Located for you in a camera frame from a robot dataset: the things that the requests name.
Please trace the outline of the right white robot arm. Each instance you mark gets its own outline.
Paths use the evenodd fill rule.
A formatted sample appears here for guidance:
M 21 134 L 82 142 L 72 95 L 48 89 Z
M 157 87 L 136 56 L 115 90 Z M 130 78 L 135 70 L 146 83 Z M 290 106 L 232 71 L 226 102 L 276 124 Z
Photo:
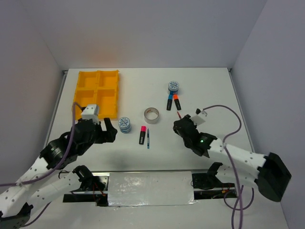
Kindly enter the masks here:
M 198 156 L 213 161 L 214 166 L 235 168 L 239 180 L 254 184 L 267 199 L 280 202 L 292 177 L 280 156 L 245 151 L 233 145 L 223 143 L 222 139 L 208 133 L 200 133 L 193 119 L 185 116 L 173 123 L 173 130 L 184 145 Z

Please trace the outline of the blue pen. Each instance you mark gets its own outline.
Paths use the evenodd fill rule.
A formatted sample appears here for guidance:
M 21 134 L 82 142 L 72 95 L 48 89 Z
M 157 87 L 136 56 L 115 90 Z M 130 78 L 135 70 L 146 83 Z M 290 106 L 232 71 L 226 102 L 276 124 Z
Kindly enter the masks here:
M 147 128 L 147 149 L 150 149 L 150 130 Z

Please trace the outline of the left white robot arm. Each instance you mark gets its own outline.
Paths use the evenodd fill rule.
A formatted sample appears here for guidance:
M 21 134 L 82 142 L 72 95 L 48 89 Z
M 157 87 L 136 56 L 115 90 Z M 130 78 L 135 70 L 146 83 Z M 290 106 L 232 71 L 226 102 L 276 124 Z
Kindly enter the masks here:
M 0 195 L 0 227 L 20 229 L 28 225 L 31 215 L 42 206 L 67 192 L 86 191 L 94 186 L 102 191 L 105 185 L 85 166 L 77 166 L 62 179 L 49 185 L 46 181 L 56 170 L 63 170 L 76 161 L 93 144 L 112 143 L 117 130 L 109 118 L 100 121 L 79 119 L 70 131 L 50 141 L 34 164 Z

